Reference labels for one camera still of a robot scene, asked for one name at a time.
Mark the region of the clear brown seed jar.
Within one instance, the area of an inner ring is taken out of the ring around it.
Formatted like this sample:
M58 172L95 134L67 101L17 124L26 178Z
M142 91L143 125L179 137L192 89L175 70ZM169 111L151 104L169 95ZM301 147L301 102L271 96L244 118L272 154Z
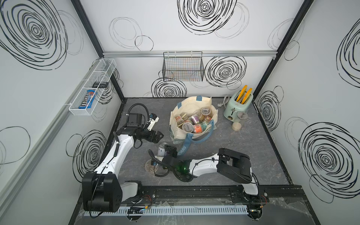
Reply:
M154 167L151 164L152 159L149 159L146 161L144 168L146 170L147 173L156 173L156 171L158 170L158 167Z

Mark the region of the cream canvas tote bag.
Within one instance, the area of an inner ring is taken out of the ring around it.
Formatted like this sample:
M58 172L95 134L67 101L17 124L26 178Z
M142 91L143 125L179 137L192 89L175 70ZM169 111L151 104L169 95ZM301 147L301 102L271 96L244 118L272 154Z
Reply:
M204 117L201 114L202 107L211 107L212 117ZM182 125L177 126L174 119L175 115L181 115L185 122L191 122L193 125L201 124L203 132L195 134L182 130ZM174 144L182 144L178 150L178 156L184 155L193 143L202 143L206 141L216 129L218 122L218 109L212 105L212 98L195 96L189 97L178 103L170 114L169 131Z

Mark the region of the grey label seed jar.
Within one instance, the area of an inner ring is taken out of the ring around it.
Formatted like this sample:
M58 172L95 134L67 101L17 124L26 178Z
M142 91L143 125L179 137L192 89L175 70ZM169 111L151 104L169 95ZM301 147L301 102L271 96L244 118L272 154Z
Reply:
M158 146L158 151L157 151L157 156L158 157L164 157L167 155L167 151L166 151L166 146L168 145L168 143L166 142L162 142L159 144Z

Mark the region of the clear purple seed jar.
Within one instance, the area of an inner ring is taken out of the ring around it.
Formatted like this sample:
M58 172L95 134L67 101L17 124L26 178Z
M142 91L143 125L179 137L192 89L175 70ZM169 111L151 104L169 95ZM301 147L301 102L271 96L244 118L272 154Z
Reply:
M194 125L191 122L185 122L181 129L185 132L192 133L194 131Z

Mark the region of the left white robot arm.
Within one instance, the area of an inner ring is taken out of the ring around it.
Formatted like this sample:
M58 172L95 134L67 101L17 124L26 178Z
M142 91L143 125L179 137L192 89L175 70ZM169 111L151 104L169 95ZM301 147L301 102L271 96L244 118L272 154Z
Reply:
M152 128L159 117L152 113L145 122L143 115L128 113L127 122L114 132L115 142L102 163L82 178L83 208L87 212L116 212L121 203L139 196L141 182L120 183L118 175L129 151L137 140L158 143L161 132Z

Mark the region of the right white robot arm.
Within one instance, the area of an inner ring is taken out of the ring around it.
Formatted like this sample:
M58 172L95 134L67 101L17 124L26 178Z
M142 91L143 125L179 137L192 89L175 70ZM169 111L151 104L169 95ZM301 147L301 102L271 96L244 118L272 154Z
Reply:
M166 145L166 155L152 156L152 162L171 171L182 182L191 182L205 174L218 173L243 186L250 196L259 194L257 178L251 167L250 157L227 148L220 148L213 156L180 160L176 148Z

